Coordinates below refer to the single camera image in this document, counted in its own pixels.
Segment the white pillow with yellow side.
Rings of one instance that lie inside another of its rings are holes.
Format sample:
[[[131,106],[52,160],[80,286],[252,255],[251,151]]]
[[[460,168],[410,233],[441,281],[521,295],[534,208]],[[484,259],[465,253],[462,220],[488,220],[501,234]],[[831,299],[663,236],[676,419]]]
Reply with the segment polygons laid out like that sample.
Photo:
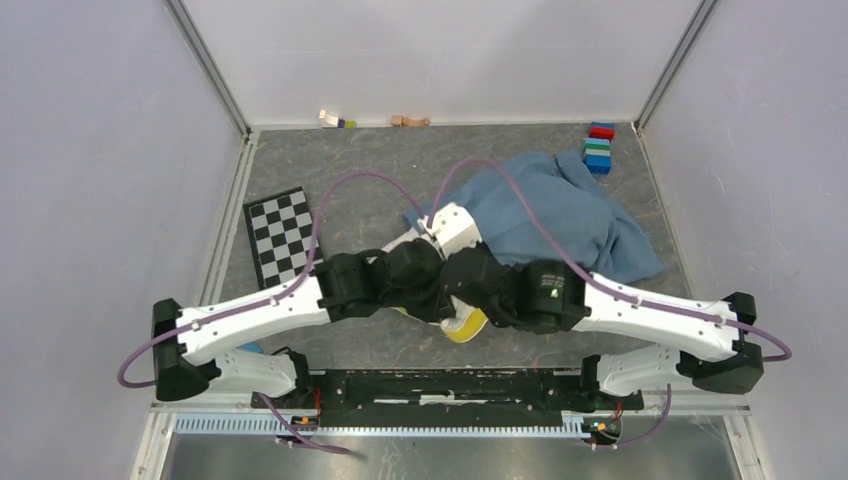
[[[420,237],[421,234],[419,234],[415,228],[410,228],[396,239],[384,245],[382,250],[388,253],[401,243],[412,241]],[[482,330],[487,323],[487,319],[482,311],[466,304],[455,296],[451,296],[450,301],[455,310],[454,316],[452,318],[443,318],[439,322],[436,322],[435,320],[422,320],[419,318],[419,315],[410,313],[404,307],[390,308],[409,318],[425,321],[431,325],[438,326],[452,342],[459,344],[466,343],[473,339]]]

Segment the blue fabric pillowcase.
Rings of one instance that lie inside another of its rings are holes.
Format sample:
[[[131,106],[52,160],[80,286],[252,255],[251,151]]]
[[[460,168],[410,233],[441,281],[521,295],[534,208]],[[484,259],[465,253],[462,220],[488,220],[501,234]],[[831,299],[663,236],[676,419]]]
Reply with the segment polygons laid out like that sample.
[[[440,202],[464,207],[502,264],[557,260],[565,251],[582,268],[620,283],[664,270],[648,235],[575,150],[524,152],[500,170],[485,166]]]

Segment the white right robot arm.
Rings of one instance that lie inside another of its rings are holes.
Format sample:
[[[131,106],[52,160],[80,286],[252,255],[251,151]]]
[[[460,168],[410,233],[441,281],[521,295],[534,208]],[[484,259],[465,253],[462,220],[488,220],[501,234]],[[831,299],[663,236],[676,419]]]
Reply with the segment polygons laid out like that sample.
[[[479,309],[500,328],[602,332],[645,341],[646,347],[625,354],[583,360],[577,392],[591,408],[683,380],[707,392],[741,395],[764,374],[762,349],[746,340],[741,320],[756,314],[747,294],[687,300],[628,287],[562,260],[502,265],[482,246],[450,255],[439,282],[447,295]]]

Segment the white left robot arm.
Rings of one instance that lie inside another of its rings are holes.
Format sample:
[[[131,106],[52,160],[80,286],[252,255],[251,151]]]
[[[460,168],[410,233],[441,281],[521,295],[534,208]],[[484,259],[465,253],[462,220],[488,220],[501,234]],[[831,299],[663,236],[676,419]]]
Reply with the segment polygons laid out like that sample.
[[[428,241],[403,241],[378,249],[336,254],[314,266],[298,288],[278,285],[206,307],[181,307],[174,299],[152,308],[152,348],[157,400],[186,400],[211,387],[262,392],[290,407],[314,394],[305,359],[282,358],[238,347],[284,331],[348,318],[367,318],[384,308],[426,323],[457,314],[439,283],[445,260]]]

